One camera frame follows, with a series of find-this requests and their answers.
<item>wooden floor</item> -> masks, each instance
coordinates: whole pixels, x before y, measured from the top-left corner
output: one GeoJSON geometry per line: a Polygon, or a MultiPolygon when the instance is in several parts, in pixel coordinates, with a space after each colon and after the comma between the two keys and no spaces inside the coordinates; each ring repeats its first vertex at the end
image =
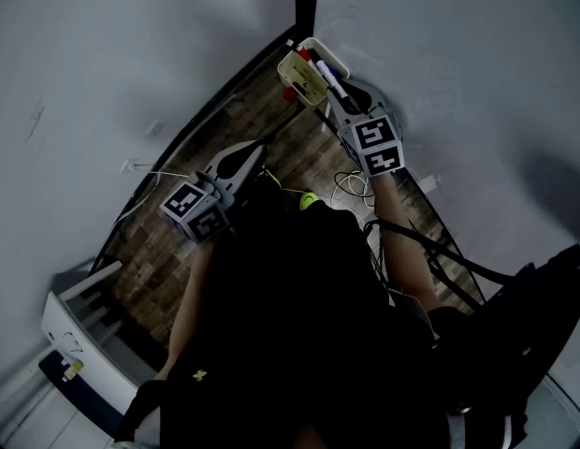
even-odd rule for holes
{"type": "MultiPolygon", "coordinates": [[[[262,137],[290,115],[296,106],[283,100],[283,86],[276,71],[286,52],[286,47],[275,51],[247,77],[228,103],[182,145],[163,171],[187,174],[202,170],[221,149],[262,137]]],[[[308,189],[322,197],[330,197],[334,190],[336,172],[356,169],[338,139],[327,128],[322,128],[310,111],[303,111],[268,147],[266,164],[284,188],[308,189]]],[[[437,241],[446,240],[440,222],[416,185],[404,174],[398,174],[397,179],[404,205],[416,229],[437,241]]],[[[109,281],[112,294],[127,313],[164,346],[167,346],[190,274],[195,247],[164,221],[158,210],[161,201],[178,182],[174,177],[163,176],[147,202],[124,220],[122,229],[108,248],[108,253],[123,263],[123,269],[109,281]]],[[[348,206],[365,221],[373,219],[372,210],[365,206],[362,198],[342,191],[336,192],[336,198],[339,202],[334,202],[334,208],[348,206]]],[[[370,242],[377,252],[377,237],[371,235],[370,242]]],[[[447,275],[479,299],[469,274],[439,259],[447,275]]],[[[469,310],[437,281],[436,291],[445,304],[469,310]]]]}

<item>person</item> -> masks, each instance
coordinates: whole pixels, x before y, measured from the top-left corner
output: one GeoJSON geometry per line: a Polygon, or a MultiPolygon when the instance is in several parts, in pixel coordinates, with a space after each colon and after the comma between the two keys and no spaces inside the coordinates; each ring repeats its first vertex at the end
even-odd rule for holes
{"type": "MultiPolygon", "coordinates": [[[[378,218],[409,227],[390,174],[378,218]]],[[[197,250],[168,346],[116,440],[138,447],[449,447],[429,324],[442,307],[422,248],[382,230],[390,304],[355,216],[313,194],[283,211],[268,172],[237,235],[197,250]]]]}

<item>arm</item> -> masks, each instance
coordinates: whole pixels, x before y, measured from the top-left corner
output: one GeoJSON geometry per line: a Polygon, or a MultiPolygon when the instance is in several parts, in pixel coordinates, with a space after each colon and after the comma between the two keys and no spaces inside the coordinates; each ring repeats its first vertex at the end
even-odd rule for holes
{"type": "MultiPolygon", "coordinates": [[[[409,228],[409,219],[400,203],[394,177],[389,173],[372,178],[375,194],[375,214],[381,220],[409,228]]],[[[382,229],[385,269],[390,282],[405,295],[419,299],[427,312],[442,304],[433,291],[428,263],[419,243],[392,231],[382,229]]]]}
{"type": "Polygon", "coordinates": [[[174,326],[171,328],[171,334],[169,335],[167,362],[155,376],[157,380],[164,381],[167,379],[169,371],[173,368],[181,352],[186,347],[186,343],[195,333],[200,299],[203,288],[207,283],[214,247],[215,243],[209,241],[195,249],[196,255],[190,266],[190,278],[188,279],[188,284],[186,284],[186,290],[184,291],[178,314],[176,314],[176,319],[174,320],[174,326]]]}

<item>plastic container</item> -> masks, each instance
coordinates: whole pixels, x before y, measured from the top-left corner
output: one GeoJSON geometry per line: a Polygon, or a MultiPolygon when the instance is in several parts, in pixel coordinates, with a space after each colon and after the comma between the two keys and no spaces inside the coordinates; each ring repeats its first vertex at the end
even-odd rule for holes
{"type": "MultiPolygon", "coordinates": [[[[313,49],[328,66],[338,70],[344,79],[350,77],[348,68],[344,66],[329,49],[317,38],[310,36],[303,40],[300,45],[306,49],[313,49]]],[[[290,51],[278,64],[278,73],[285,86],[296,89],[297,84],[304,92],[297,90],[298,99],[310,107],[316,107],[327,96],[327,83],[318,73],[305,62],[298,53],[290,51]]]]}

